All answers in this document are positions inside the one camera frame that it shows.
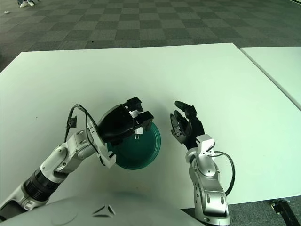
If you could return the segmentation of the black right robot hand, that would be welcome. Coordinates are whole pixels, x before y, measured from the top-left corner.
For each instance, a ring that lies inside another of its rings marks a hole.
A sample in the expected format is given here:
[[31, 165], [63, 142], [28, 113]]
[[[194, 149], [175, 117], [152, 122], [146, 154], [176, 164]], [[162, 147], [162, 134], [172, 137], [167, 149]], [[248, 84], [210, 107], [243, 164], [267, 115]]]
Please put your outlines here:
[[197, 117], [195, 107], [181, 101], [175, 101], [174, 104], [184, 112], [185, 116], [183, 117], [177, 110], [170, 114], [172, 135], [187, 150], [198, 147], [197, 137], [204, 135], [205, 131], [202, 122]]

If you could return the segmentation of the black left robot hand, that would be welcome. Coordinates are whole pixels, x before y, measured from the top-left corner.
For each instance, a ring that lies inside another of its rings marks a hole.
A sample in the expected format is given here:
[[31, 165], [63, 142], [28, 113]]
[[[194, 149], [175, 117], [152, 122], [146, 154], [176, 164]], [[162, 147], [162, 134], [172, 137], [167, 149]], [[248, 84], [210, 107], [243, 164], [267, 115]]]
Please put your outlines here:
[[149, 111], [143, 110], [141, 100], [133, 97], [105, 113], [97, 123], [97, 133], [104, 143], [118, 145], [128, 137], [138, 139], [149, 131], [153, 119]]

